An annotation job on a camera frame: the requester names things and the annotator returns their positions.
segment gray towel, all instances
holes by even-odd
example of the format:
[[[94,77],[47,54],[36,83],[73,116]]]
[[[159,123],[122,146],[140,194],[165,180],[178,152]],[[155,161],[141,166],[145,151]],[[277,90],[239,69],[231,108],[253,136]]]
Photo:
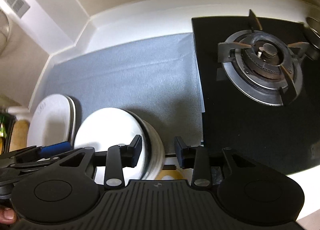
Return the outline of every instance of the gray towel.
[[[56,65],[45,95],[77,99],[82,121],[104,107],[130,110],[159,133],[166,153],[173,138],[202,140],[202,116],[193,34],[177,34],[99,50]]]

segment stack of plates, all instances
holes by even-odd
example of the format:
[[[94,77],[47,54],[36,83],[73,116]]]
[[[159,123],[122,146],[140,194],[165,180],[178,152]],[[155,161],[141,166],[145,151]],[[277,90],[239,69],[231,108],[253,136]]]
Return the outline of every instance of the stack of plates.
[[[27,137],[29,146],[49,146],[60,142],[73,145],[76,108],[73,100],[61,94],[44,98],[36,108]]]
[[[142,150],[134,168],[123,168],[124,181],[155,179],[164,161],[164,148],[155,129],[132,112],[103,108],[87,117],[80,126],[74,148],[92,146],[96,152],[117,144],[129,145],[135,135],[142,137]],[[98,167],[95,182],[103,184],[105,167]]]

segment black glass stovetop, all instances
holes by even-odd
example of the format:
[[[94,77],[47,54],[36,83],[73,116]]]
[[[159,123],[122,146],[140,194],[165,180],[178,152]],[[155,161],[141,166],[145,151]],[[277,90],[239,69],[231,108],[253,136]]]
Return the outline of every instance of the black glass stovetop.
[[[264,32],[286,44],[306,41],[300,23],[259,20]],[[229,146],[284,174],[320,164],[320,60],[304,59],[303,88],[290,105],[263,105],[237,89],[217,62],[218,43],[248,29],[247,18],[193,18],[192,24],[205,107],[204,145],[209,151]]]

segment gas burner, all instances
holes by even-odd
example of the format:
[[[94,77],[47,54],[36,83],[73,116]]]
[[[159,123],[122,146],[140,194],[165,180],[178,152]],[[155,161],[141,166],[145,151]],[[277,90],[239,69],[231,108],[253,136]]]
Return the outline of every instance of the gas burner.
[[[302,88],[300,63],[309,44],[286,45],[263,32],[255,14],[249,13],[250,30],[232,34],[218,44],[218,62],[233,84],[250,98],[271,106],[288,105]],[[291,48],[299,48],[294,54]]]

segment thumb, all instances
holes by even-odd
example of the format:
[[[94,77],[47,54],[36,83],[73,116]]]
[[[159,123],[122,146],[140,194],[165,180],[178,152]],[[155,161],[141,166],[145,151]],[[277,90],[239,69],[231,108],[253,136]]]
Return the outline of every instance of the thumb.
[[[7,207],[0,207],[0,223],[11,225],[17,220],[17,215],[13,209]]]

